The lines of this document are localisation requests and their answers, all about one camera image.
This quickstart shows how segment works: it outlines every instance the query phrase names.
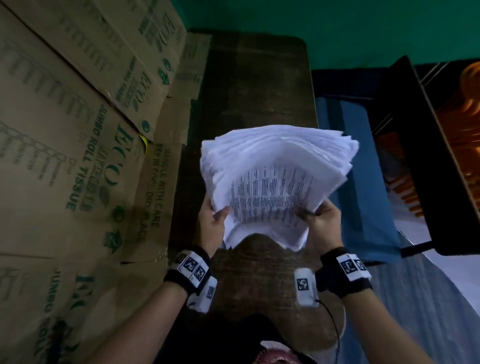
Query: black cable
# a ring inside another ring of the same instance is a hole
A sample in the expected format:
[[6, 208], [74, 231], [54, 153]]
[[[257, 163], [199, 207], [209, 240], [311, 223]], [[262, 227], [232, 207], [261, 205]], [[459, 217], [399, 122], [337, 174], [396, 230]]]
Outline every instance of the black cable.
[[340, 352], [340, 335], [338, 334], [338, 329], [336, 328], [335, 320], [333, 319], [333, 315], [330, 312], [330, 310], [328, 309], [328, 307], [322, 301], [315, 300], [315, 302], [321, 303], [325, 307], [325, 310], [327, 310], [328, 314], [330, 315], [330, 317], [332, 319], [333, 326], [335, 326], [336, 339], [337, 339], [337, 342], [338, 342], [337, 347], [336, 347], [336, 354], [335, 354], [335, 364], [337, 364], [338, 363], [338, 353]]

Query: stack of paper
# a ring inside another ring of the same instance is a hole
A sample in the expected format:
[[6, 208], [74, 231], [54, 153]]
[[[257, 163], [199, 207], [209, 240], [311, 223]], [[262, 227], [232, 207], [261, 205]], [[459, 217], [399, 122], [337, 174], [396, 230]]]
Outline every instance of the stack of paper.
[[308, 226], [294, 213], [314, 212], [346, 179], [359, 143], [342, 132], [269, 125], [202, 142], [200, 168], [215, 211], [231, 206], [224, 244], [265, 234], [298, 251]]

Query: person's right arm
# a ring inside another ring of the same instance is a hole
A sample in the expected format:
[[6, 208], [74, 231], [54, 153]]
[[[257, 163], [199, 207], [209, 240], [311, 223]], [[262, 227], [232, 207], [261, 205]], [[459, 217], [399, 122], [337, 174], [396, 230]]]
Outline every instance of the person's right arm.
[[[309, 225], [307, 244], [314, 244], [320, 255], [343, 246], [341, 213], [330, 201], [326, 200], [316, 215], [305, 210], [298, 215]], [[348, 294], [343, 303], [370, 364], [433, 363], [371, 289]]]

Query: wristband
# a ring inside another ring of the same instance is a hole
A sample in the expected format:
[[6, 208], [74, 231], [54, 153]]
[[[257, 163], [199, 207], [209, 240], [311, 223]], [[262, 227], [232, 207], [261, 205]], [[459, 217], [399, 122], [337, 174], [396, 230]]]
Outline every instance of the wristband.
[[329, 290], [343, 298], [372, 288], [372, 276], [356, 254], [344, 247], [335, 248], [320, 257], [323, 267], [315, 273], [318, 291]]
[[200, 294], [210, 273], [210, 257], [198, 245], [190, 250], [182, 250], [168, 268], [164, 282], [174, 282], [182, 286], [188, 295]]

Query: forearm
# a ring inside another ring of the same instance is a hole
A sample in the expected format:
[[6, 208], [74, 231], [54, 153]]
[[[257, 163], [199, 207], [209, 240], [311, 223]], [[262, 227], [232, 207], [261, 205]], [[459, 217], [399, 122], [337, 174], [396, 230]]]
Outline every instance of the forearm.
[[349, 294], [343, 302], [371, 364], [433, 363], [372, 290]]
[[86, 364], [151, 364], [186, 299], [182, 287], [165, 282]]

